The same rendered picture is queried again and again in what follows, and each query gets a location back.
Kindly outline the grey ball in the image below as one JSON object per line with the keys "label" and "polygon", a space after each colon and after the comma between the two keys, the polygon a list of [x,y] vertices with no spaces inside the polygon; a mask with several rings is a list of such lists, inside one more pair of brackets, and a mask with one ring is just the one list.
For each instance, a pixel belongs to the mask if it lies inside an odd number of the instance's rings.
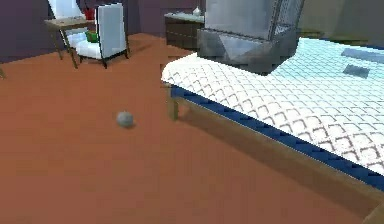
{"label": "grey ball", "polygon": [[133,115],[128,111],[119,112],[116,117],[116,122],[121,127],[131,127],[134,124]]}

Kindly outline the dark chest of drawers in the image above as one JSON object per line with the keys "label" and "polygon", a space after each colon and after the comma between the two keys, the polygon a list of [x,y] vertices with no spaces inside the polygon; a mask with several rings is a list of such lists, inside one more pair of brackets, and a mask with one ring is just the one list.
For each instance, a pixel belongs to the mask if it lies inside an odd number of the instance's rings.
{"label": "dark chest of drawers", "polygon": [[178,48],[196,51],[197,30],[204,27],[204,17],[187,13],[167,13],[165,19],[166,43]]}

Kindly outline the grey box-shaped object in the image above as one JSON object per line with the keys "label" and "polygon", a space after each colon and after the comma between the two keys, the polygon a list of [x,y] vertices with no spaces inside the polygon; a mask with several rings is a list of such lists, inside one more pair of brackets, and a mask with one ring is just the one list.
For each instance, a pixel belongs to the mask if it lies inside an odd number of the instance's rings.
{"label": "grey box-shaped object", "polygon": [[305,0],[206,0],[197,55],[268,75],[296,53]]}

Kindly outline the white quilted wooden bed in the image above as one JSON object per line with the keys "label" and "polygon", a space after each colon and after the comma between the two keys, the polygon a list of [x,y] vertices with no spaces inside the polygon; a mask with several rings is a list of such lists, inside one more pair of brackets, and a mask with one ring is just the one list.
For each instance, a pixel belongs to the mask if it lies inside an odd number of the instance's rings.
{"label": "white quilted wooden bed", "polygon": [[[228,120],[280,152],[295,153],[377,201],[362,224],[384,224],[384,64],[342,56],[345,49],[384,48],[302,38],[296,54],[261,76],[199,57],[168,63],[170,118],[179,103]],[[348,65],[366,79],[344,74]]]}

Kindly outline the small wooden table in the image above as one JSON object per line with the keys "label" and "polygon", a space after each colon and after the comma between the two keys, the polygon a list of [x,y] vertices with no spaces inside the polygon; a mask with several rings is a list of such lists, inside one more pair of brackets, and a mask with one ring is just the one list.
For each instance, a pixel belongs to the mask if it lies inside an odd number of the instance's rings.
{"label": "small wooden table", "polygon": [[49,19],[49,20],[45,20],[44,23],[46,24],[47,29],[51,33],[54,33],[56,31],[60,31],[62,33],[62,37],[64,38],[64,43],[66,45],[67,52],[70,54],[74,68],[77,69],[78,65],[74,58],[73,51],[70,47],[70,43],[69,43],[66,31],[72,30],[72,29],[78,29],[78,28],[85,28],[89,24],[93,23],[93,20],[86,20],[82,17],[77,17],[77,18],[68,17],[68,18],[62,18],[62,19]]}

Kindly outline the white chair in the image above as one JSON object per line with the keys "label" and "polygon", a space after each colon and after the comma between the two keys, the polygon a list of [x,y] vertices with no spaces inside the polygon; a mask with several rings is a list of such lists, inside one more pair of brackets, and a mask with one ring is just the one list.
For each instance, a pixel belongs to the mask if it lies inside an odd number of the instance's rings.
{"label": "white chair", "polygon": [[[47,0],[55,19],[63,19],[69,17],[81,17],[85,15],[81,12],[76,0]],[[85,32],[87,28],[77,28],[66,30],[69,45],[75,48],[76,45],[87,39]]]}

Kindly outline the small dark grey rectangle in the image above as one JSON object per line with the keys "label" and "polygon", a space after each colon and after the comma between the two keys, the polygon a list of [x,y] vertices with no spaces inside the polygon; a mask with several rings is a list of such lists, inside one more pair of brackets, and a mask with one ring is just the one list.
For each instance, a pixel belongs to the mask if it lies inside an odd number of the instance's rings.
{"label": "small dark grey rectangle", "polygon": [[355,66],[348,64],[345,69],[343,70],[344,74],[349,74],[352,76],[360,77],[366,79],[369,75],[370,70],[368,68]]}

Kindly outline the grey flat pillow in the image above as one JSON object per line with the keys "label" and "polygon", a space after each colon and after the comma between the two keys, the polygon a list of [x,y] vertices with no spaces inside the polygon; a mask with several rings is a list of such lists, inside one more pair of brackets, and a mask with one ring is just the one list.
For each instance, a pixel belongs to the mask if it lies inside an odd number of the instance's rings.
{"label": "grey flat pillow", "polygon": [[357,49],[345,49],[342,56],[384,64],[384,54]]}

